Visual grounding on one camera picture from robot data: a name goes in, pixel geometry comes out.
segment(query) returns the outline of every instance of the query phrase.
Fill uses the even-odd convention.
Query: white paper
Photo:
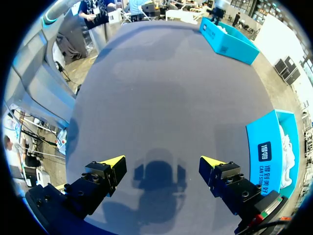
[[[95,15],[100,14],[100,9],[99,9],[99,7],[94,8],[94,9],[93,9],[93,13],[94,13]]]

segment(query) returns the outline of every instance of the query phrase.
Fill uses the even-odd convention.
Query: table
[[[246,125],[271,110],[253,67],[216,54],[196,26],[123,25],[67,130],[68,183],[91,161],[126,155],[117,191],[85,220],[121,235],[232,234],[240,218],[209,191],[200,156],[234,161],[249,178]]]
[[[184,17],[194,16],[192,12],[183,11],[183,10],[168,10],[165,12],[165,20],[167,21],[168,18],[177,18],[181,19]]]

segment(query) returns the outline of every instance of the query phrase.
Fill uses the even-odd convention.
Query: blue box
[[[285,135],[289,135],[295,165],[290,169],[289,177],[292,184],[280,189],[283,172],[283,146],[279,125]],[[273,110],[264,117],[246,126],[250,149],[250,181],[261,184],[263,195],[272,190],[281,195],[291,197],[297,183],[299,173],[299,136],[293,113],[283,110]]]
[[[236,60],[251,65],[260,51],[241,32],[234,27],[219,22],[219,25],[227,31],[225,34],[209,18],[202,18],[200,32],[210,43],[213,50]]]

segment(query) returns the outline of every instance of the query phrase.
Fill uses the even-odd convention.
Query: concrete floor
[[[93,50],[87,58],[83,58],[73,63],[66,65],[66,70],[69,74],[71,80],[77,84],[82,84],[86,78],[86,75],[92,66],[97,52]],[[267,59],[263,54],[259,56],[254,61],[254,69],[260,76],[260,79],[263,82],[263,85],[270,97],[270,100],[275,109],[283,109],[294,112],[297,120],[298,132],[300,137],[300,173],[297,183],[297,188],[290,198],[288,205],[282,211],[281,215],[289,216],[291,215],[293,208],[298,199],[299,193],[301,191],[301,186],[304,178],[304,169],[305,169],[305,160],[304,160],[304,137],[302,134],[303,123],[301,119],[301,106],[296,94],[292,91],[291,87],[288,86],[276,73]],[[77,84],[69,82],[69,86],[73,91],[76,90]],[[53,134],[48,134],[46,131],[42,133],[47,140],[55,141],[55,136]],[[49,154],[60,155],[57,150],[51,146],[44,144],[43,151]],[[52,156],[45,156],[44,159],[45,170],[49,173],[51,177],[51,183],[54,186],[58,186],[66,183],[66,169],[65,169],[65,160],[61,158],[56,158]]]

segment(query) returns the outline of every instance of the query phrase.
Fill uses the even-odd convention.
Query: logo
[[[259,162],[272,160],[272,149],[270,142],[261,143],[258,145]]]

